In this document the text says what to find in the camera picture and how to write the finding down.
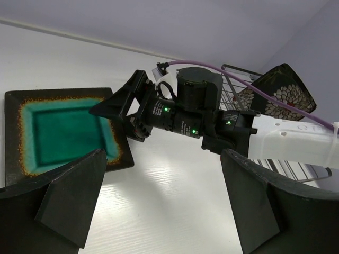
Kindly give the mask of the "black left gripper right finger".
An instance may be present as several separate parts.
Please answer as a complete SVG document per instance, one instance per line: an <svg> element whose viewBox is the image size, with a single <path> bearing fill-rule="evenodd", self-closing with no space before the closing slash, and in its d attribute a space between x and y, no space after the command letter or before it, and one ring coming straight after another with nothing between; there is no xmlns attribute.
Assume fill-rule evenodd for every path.
<svg viewBox="0 0 339 254"><path fill-rule="evenodd" d="M338 193L221 154L243 253L338 253Z"/></svg>

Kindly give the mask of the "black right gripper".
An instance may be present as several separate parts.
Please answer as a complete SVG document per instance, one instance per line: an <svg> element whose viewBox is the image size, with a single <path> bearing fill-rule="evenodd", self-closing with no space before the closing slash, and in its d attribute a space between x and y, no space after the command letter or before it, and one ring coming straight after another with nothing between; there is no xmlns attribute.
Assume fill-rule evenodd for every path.
<svg viewBox="0 0 339 254"><path fill-rule="evenodd" d="M113 95L90 108L89 113L111 120L123 121L134 99L141 104L148 89L148 76L136 70L129 80ZM171 85L160 82L136 113L127 116L126 136L143 142L153 128L172 132L176 96Z"/></svg>

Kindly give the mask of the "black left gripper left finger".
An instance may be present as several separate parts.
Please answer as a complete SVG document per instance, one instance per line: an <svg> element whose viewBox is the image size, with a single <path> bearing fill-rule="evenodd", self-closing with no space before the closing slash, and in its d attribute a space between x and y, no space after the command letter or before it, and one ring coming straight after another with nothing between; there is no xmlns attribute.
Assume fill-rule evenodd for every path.
<svg viewBox="0 0 339 254"><path fill-rule="evenodd" d="M1 253L78 253L86 244L106 170L94 150L1 188Z"/></svg>

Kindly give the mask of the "teal square plate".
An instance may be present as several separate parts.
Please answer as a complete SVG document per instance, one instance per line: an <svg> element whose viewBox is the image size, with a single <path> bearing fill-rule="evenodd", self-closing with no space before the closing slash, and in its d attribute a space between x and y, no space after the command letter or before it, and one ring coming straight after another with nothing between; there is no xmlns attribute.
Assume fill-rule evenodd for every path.
<svg viewBox="0 0 339 254"><path fill-rule="evenodd" d="M100 88L12 90L4 94L5 185L63 166L96 150L107 171L134 166L122 125L89 113L112 96Z"/></svg>

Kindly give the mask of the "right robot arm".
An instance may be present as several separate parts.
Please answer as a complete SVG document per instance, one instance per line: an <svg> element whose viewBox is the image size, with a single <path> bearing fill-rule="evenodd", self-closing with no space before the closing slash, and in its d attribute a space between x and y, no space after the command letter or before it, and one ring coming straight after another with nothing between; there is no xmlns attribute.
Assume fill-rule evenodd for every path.
<svg viewBox="0 0 339 254"><path fill-rule="evenodd" d="M202 149L221 154L231 149L249 159L295 161L338 168L338 126L277 119L254 111L220 109L223 78L204 68L176 74L171 98L143 70L89 113L122 123L127 137L143 142L153 128L201 139Z"/></svg>

